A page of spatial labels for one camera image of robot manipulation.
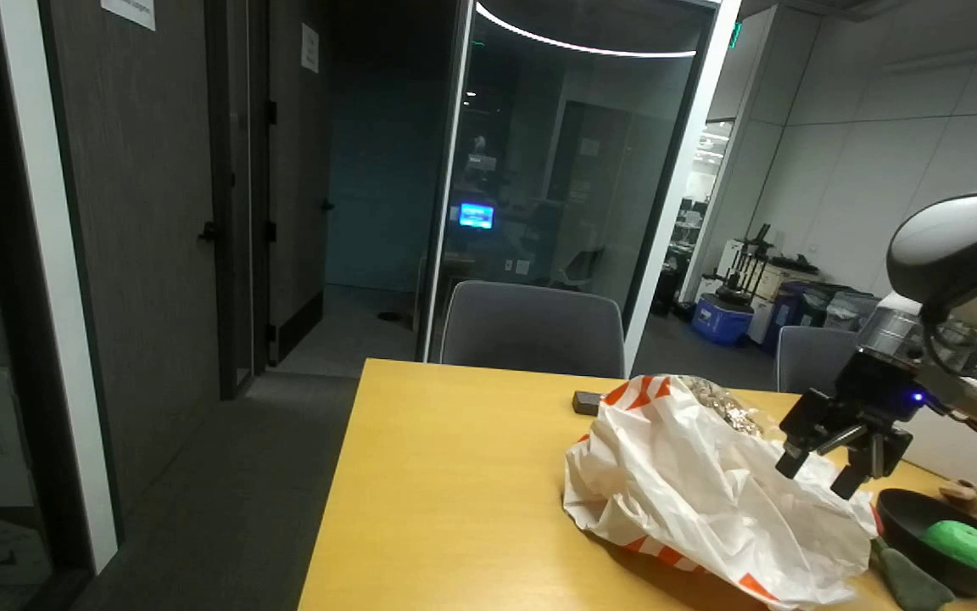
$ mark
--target box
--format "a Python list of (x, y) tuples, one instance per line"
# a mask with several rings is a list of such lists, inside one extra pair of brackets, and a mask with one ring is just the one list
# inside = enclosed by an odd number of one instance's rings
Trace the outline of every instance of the box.
[(751, 333), (751, 320), (753, 320), (751, 309), (734, 309), (706, 297), (696, 301), (692, 331), (710, 342), (734, 346)]

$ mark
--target plastic bag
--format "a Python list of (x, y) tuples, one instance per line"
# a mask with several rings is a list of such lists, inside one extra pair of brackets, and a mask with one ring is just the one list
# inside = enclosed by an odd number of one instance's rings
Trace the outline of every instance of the plastic bag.
[(568, 452), (562, 511), (609, 545), (710, 571), (775, 608), (856, 596), (874, 538), (870, 498), (838, 498), (835, 466), (775, 466), (751, 410), (700, 378), (635, 378)]

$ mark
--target black chair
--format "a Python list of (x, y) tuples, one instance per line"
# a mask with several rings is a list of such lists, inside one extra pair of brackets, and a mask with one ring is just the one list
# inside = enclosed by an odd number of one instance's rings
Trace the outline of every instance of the black chair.
[(848, 331), (784, 325), (775, 357), (775, 383), (787, 394), (801, 394), (808, 387), (830, 394), (856, 350), (858, 335)]
[(453, 294), (437, 361), (623, 378), (622, 309), (587, 294), (460, 281)]

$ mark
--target monitor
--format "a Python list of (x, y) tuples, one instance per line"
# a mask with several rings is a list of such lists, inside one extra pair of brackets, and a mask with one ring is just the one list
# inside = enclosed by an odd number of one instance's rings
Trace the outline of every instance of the monitor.
[(488, 200), (460, 200), (455, 222), (458, 222), (458, 228), (491, 231), (494, 228), (494, 208)]

